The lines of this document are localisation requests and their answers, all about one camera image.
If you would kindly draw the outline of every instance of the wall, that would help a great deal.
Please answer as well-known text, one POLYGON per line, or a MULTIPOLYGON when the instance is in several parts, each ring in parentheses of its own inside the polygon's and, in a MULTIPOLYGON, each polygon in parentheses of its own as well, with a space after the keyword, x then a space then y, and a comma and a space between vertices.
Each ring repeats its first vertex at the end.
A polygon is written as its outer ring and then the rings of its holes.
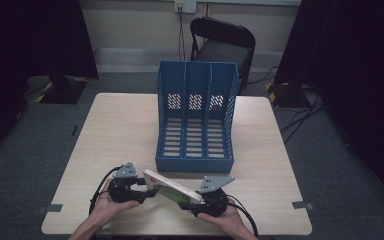
MULTIPOLYGON (((189 58, 192 43, 189 23, 207 15, 247 27, 257 41, 254 62, 259 61, 258 55, 270 55, 275 62, 280 61, 298 11, 298 4, 294 2, 283 1, 286 5, 198 2, 196 14, 183 14, 186 58, 189 58)), ((94 48, 158 49, 178 53, 180 19, 174 13, 173 1, 84 0, 81 4, 94 48)))

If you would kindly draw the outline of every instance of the chair seat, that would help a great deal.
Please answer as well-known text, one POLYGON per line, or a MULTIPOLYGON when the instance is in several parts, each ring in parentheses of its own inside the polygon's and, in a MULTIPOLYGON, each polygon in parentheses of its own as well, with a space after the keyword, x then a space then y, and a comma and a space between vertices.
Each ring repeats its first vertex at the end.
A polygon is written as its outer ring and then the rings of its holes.
POLYGON ((240 70, 244 66, 249 54, 251 54, 251 49, 249 48, 207 40, 194 60, 203 62, 234 62, 238 72, 241 72, 240 70))

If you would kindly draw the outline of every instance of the hand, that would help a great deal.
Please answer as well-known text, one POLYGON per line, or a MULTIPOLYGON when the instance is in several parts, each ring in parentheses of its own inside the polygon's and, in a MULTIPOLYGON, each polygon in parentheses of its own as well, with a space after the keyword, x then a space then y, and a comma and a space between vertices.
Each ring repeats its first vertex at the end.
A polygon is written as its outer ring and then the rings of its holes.
MULTIPOLYGON (((235 202, 231 198, 229 198, 229 203, 234 204, 235 202)), ((245 224, 242 221, 241 215, 239 215, 239 212, 235 207, 227 206, 226 211, 218 218, 215 218, 206 213, 198 214, 198 218, 203 220, 204 222, 217 225, 226 234, 236 240, 257 239, 248 230, 248 228, 246 228, 245 224)))
POLYGON ((70 240, 89 239, 95 232, 101 230, 120 212, 139 206, 137 201, 125 203, 114 202, 107 192, 111 178, 107 179, 101 194, 96 201, 95 208, 89 217, 74 231, 70 240))

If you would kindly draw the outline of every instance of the wooden tabletop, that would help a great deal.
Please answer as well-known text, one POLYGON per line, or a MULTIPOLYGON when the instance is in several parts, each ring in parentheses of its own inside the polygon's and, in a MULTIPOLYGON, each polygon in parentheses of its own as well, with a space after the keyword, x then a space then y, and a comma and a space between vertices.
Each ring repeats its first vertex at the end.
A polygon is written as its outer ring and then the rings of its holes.
MULTIPOLYGON (((105 174, 114 167, 132 162, 139 177, 145 169, 157 172, 157 139, 156 94, 98 94, 52 201, 62 204, 62 209, 47 213, 42 231, 71 234, 87 218, 89 200, 105 174)), ((292 205, 302 201, 302 196, 268 99, 236 98, 232 142, 235 162, 230 175, 236 180, 223 190, 241 201, 260 235, 310 234, 312 226, 306 209, 294 209, 292 205)), ((190 173, 160 174, 192 190, 198 190, 204 177, 190 173)), ((246 217, 242 218, 252 230, 246 217)), ((180 210, 158 194, 119 214, 100 233, 223 235, 217 227, 180 210)))

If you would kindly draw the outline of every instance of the gray carpet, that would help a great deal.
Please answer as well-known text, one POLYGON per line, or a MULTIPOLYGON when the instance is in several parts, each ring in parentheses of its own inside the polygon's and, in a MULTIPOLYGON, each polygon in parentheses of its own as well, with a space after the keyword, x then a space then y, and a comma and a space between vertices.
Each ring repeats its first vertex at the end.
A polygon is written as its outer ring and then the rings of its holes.
MULTIPOLYGON (((263 76, 253 73, 250 81, 263 76)), ((27 92, 46 81, 30 79, 27 92)), ((87 84, 77 105, 38 104, 40 92, 28 95, 21 120, 0 143, 0 239, 66 239, 42 234, 44 215, 37 210, 52 201, 94 97, 100 92, 156 91, 156 73, 102 73, 99 81, 87 84)), ((243 95, 267 96, 264 83, 248 85, 243 95)), ((310 101, 315 95, 308 91, 310 101)), ((306 114, 297 113, 302 109, 273 110, 280 129, 306 114)), ((284 132, 284 139, 295 127, 284 132)), ((309 211, 313 232, 275 239, 384 239, 384 189, 346 147, 343 135, 323 109, 286 144, 303 198, 315 206, 309 211)))

